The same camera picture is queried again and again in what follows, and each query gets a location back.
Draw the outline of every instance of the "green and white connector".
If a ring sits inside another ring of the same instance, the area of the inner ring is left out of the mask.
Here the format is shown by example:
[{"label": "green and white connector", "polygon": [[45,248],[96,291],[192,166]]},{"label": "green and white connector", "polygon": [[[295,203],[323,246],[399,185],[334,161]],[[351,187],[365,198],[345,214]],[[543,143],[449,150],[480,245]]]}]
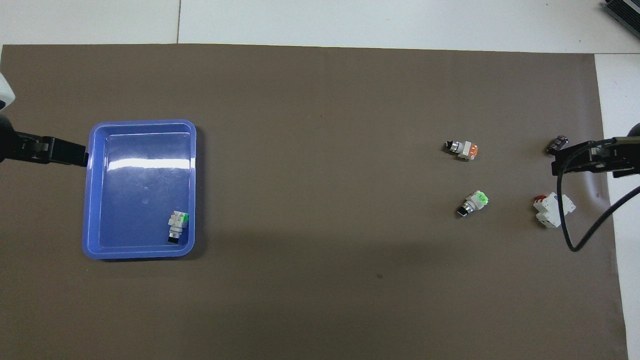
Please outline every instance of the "green and white connector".
[{"label": "green and white connector", "polygon": [[169,218],[169,242],[177,244],[182,234],[182,229],[187,227],[189,222],[189,214],[181,211],[173,210],[171,217]]},{"label": "green and white connector", "polygon": [[465,203],[456,210],[463,217],[482,209],[489,203],[489,198],[480,190],[469,195],[465,200]]}]

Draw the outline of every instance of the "blue tray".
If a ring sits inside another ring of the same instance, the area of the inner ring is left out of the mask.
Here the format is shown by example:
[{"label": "blue tray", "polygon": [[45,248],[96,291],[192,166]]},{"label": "blue tray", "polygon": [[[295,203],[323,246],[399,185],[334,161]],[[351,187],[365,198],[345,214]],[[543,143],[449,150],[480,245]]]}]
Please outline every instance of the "blue tray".
[{"label": "blue tray", "polygon": [[[195,242],[196,128],[187,120],[102,122],[89,136],[83,250],[92,259],[165,258]],[[189,213],[177,244],[173,210]]]}]

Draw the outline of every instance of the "brown mat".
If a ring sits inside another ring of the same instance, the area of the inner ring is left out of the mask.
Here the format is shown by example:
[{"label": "brown mat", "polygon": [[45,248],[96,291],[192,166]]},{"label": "brown mat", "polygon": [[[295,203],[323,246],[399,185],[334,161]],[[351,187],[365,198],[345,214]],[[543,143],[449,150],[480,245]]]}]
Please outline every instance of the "brown mat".
[{"label": "brown mat", "polygon": [[[592,55],[7,45],[2,71],[18,131],[189,119],[199,169],[189,255],[105,262],[84,169],[0,164],[2,358],[627,357],[611,221],[574,254],[532,206],[552,138],[602,138]],[[605,176],[565,186],[577,238]]]}]

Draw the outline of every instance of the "white tile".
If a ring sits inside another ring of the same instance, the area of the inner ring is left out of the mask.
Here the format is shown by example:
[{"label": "white tile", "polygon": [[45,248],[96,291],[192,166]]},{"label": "white tile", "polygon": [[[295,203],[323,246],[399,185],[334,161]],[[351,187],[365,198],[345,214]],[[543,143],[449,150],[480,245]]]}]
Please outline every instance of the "white tile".
[{"label": "white tile", "polygon": [[[604,137],[625,136],[640,122],[640,55],[597,54],[596,71]],[[609,196],[617,201],[640,185],[640,176],[608,178]],[[640,197],[613,214],[618,275],[627,326],[629,359],[640,359]]]},{"label": "white tile", "polygon": [[638,53],[601,0],[182,0],[179,42]]},{"label": "white tile", "polygon": [[2,0],[0,44],[171,43],[179,8],[179,0]]}]

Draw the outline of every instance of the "black connector tip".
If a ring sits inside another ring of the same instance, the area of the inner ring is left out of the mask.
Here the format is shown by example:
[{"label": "black connector tip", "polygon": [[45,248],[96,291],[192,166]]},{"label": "black connector tip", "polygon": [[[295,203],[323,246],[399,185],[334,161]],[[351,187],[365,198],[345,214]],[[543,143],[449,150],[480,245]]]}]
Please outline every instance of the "black connector tip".
[{"label": "black connector tip", "polygon": [[464,216],[464,217],[465,217],[465,216],[467,216],[467,215],[469,215],[469,212],[468,212],[465,208],[463,208],[462,206],[460,206],[460,207],[456,210],[456,212],[457,212],[458,214],[460,214],[461,216]]}]

